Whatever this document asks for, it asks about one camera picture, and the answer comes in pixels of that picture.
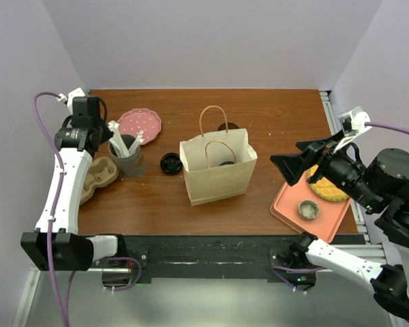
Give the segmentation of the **yellow paper bag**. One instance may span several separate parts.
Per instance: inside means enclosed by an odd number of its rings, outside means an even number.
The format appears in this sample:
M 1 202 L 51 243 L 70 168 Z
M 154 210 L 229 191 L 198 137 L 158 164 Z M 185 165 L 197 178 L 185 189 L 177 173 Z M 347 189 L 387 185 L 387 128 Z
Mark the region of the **yellow paper bag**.
M 179 144 L 183 177 L 192 206 L 243 195 L 249 187 L 258 155 L 245 128 L 200 134 Z M 229 166 L 219 166 L 234 161 Z

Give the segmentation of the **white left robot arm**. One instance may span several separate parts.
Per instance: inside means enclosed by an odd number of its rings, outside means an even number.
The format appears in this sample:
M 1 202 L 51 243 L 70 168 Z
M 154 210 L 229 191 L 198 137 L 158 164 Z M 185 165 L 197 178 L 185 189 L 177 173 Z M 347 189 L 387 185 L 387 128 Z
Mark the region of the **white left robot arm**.
M 127 261 L 127 250 L 116 234 L 81 236 L 78 210 L 85 177 L 101 144 L 112 138 L 106 104 L 96 96 L 69 97 L 72 113 L 54 136 L 47 136 L 55 154 L 55 169 L 42 214 L 20 244 L 43 271 L 86 271 L 104 259 L 112 267 Z

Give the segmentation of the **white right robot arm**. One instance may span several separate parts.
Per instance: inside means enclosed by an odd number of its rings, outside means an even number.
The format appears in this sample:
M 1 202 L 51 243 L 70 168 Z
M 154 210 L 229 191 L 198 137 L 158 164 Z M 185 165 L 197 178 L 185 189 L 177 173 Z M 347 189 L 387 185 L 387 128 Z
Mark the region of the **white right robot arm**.
M 409 323 L 409 153 L 385 148 L 365 165 L 358 146 L 343 132 L 299 141 L 296 146 L 299 153 L 270 157 L 287 184 L 295 185 L 304 172 L 315 167 L 307 182 L 326 178 L 367 216 L 375 215 L 367 237 L 371 244 L 386 246 L 397 261 L 372 262 L 335 248 L 311 232 L 302 232 L 286 256 L 299 268 L 325 268 L 354 281 L 390 315 Z

